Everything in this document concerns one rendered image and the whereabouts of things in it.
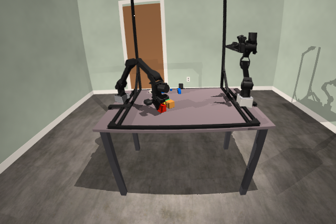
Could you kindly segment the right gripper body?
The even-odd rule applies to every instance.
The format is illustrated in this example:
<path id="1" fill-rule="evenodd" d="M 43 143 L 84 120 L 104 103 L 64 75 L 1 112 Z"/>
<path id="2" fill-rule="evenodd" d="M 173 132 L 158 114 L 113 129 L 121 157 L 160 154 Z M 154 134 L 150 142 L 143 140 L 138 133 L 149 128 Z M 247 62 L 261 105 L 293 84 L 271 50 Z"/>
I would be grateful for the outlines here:
<path id="1" fill-rule="evenodd" d="M 152 105 L 152 103 L 157 103 L 157 101 L 155 101 L 155 95 L 160 94 L 160 91 L 157 92 L 151 91 L 151 93 L 152 93 L 152 100 L 150 99 L 144 100 L 144 104 L 147 106 Z"/>

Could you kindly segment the wooden cube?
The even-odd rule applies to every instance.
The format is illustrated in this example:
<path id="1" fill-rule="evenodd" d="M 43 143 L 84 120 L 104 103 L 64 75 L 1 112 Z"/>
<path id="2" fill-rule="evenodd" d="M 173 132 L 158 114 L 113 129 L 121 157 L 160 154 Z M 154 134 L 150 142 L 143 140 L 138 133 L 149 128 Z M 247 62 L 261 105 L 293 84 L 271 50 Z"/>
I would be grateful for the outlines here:
<path id="1" fill-rule="evenodd" d="M 173 100 L 167 100 L 165 103 L 166 103 L 166 107 L 169 109 L 175 107 Z"/>

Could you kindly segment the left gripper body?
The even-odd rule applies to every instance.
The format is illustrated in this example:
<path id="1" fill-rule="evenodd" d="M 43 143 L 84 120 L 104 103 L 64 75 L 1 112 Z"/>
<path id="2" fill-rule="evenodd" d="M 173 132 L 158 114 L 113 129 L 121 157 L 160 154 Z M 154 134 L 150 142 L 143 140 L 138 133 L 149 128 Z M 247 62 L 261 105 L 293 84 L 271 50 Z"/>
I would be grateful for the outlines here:
<path id="1" fill-rule="evenodd" d="M 237 45 L 238 43 L 237 42 L 234 42 L 234 46 Z M 244 53 L 245 51 L 248 52 L 249 51 L 249 43 L 247 44 L 244 44 L 244 43 L 240 43 L 240 53 Z"/>

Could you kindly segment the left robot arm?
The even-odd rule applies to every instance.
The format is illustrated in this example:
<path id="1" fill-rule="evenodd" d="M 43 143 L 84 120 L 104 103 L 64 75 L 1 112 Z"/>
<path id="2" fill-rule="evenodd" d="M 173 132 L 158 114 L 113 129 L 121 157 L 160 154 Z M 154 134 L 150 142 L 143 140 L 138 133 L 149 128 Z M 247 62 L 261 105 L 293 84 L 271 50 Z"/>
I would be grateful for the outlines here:
<path id="1" fill-rule="evenodd" d="M 241 84 L 241 93 L 240 95 L 243 98 L 250 98 L 250 90 L 253 89 L 253 81 L 252 78 L 249 77 L 249 72 L 248 72 L 248 68 L 250 65 L 250 59 L 249 59 L 249 55 L 251 53 L 251 51 L 253 52 L 253 54 L 255 55 L 257 53 L 257 33 L 249 33 L 248 35 L 248 40 L 245 42 L 245 40 L 247 39 L 246 37 L 244 37 L 243 35 L 237 36 L 237 39 L 239 41 L 239 43 L 244 43 L 247 44 L 249 43 L 249 51 L 248 52 L 244 52 L 243 56 L 240 59 L 240 68 L 242 68 L 243 70 L 243 85 Z M 253 43 L 253 44 L 251 44 Z M 248 58 L 249 61 L 242 61 L 243 58 Z"/>

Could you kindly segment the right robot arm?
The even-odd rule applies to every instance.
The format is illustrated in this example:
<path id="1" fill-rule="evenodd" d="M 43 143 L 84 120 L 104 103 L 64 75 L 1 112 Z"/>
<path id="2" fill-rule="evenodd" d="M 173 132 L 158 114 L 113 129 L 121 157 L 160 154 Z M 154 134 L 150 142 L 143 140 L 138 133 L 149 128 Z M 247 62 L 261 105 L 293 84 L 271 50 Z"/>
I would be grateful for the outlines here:
<path id="1" fill-rule="evenodd" d="M 167 83 L 164 83 L 160 74 L 157 71 L 152 70 L 141 58 L 137 59 L 132 58 L 126 60 L 125 70 L 122 74 L 122 77 L 117 81 L 117 84 L 115 85 L 115 89 L 118 90 L 117 95 L 119 96 L 125 95 L 124 88 L 127 85 L 126 79 L 131 69 L 135 67 L 136 64 L 147 74 L 148 79 L 150 80 L 149 84 L 151 84 L 152 86 L 152 91 L 154 92 L 160 91 L 160 94 L 155 95 L 155 101 L 158 101 L 160 104 L 165 102 L 165 100 L 167 100 L 167 94 L 162 95 L 161 92 L 168 93 L 170 89 L 169 85 Z"/>

